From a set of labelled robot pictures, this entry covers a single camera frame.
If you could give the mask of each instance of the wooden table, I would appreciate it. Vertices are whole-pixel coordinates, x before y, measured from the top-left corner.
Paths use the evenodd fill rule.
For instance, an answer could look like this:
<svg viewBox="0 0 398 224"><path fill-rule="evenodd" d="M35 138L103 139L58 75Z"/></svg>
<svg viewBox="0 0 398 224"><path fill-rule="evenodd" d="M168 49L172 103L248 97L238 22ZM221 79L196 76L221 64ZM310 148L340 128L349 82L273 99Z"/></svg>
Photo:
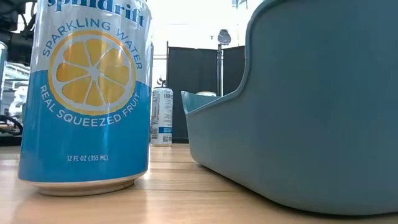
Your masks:
<svg viewBox="0 0 398 224"><path fill-rule="evenodd" d="M0 223L398 223L398 215L334 217L283 207L194 163L189 146L152 148L133 187L89 197L49 197L17 179L19 147L0 147Z"/></svg>

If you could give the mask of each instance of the black partition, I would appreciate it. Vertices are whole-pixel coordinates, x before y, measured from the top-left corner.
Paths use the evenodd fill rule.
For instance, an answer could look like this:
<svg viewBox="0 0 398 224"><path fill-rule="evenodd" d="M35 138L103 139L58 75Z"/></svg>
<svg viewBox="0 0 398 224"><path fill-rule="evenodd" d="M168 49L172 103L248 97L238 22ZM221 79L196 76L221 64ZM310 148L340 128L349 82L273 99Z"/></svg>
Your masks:
<svg viewBox="0 0 398 224"><path fill-rule="evenodd" d="M188 142L181 91L217 92L217 50L169 47L167 87L174 92L173 142Z"/></svg>
<svg viewBox="0 0 398 224"><path fill-rule="evenodd" d="M223 49L223 93L235 91L241 83L244 71L244 46Z"/></svg>

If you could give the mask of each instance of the lemon slice graphic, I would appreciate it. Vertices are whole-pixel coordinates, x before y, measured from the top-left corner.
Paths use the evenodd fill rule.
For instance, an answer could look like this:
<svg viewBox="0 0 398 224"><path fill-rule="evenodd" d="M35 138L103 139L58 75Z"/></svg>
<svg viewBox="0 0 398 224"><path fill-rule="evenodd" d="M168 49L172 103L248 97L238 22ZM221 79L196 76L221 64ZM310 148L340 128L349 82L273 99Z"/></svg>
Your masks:
<svg viewBox="0 0 398 224"><path fill-rule="evenodd" d="M66 108L102 115L122 108L135 85L132 58L118 39L95 30L61 41L50 62L50 88Z"/></svg>

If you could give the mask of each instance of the table surface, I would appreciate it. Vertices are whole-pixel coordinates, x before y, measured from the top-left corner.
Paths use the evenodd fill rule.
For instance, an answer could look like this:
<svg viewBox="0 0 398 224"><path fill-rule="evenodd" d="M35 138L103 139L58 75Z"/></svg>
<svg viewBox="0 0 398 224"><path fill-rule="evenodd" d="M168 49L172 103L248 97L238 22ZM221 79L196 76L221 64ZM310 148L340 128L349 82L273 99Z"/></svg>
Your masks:
<svg viewBox="0 0 398 224"><path fill-rule="evenodd" d="M153 147L134 186L87 197L37 193L18 180L18 162L19 147L0 147L0 223L398 223L398 214L337 217L283 207L196 164L187 144Z"/></svg>

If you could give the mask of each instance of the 12 fl oz text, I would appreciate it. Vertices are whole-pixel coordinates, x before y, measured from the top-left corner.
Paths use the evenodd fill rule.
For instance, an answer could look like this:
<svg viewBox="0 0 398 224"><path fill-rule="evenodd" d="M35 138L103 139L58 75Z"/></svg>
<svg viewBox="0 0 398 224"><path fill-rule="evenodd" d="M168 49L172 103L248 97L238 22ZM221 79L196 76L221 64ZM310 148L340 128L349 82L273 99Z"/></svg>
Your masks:
<svg viewBox="0 0 398 224"><path fill-rule="evenodd" d="M108 155L67 156L68 162L96 162L108 161Z"/></svg>

